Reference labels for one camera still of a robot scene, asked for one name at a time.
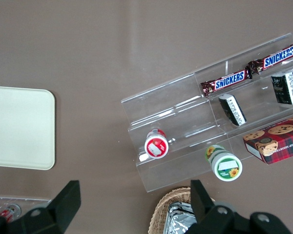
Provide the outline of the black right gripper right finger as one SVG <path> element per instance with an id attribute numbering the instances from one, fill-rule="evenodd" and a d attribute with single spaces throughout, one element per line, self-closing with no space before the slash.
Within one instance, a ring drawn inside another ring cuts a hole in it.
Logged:
<path id="1" fill-rule="evenodd" d="M 196 218 L 188 234 L 248 234 L 249 220 L 224 204 L 216 205 L 200 180 L 190 183 L 190 203 Z"/>

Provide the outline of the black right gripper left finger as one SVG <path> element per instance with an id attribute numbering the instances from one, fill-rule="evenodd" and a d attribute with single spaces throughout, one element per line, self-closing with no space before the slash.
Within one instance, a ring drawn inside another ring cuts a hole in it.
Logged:
<path id="1" fill-rule="evenodd" d="M 71 180 L 46 206 L 21 218 L 23 234 L 63 234 L 81 206 L 80 182 Z"/>

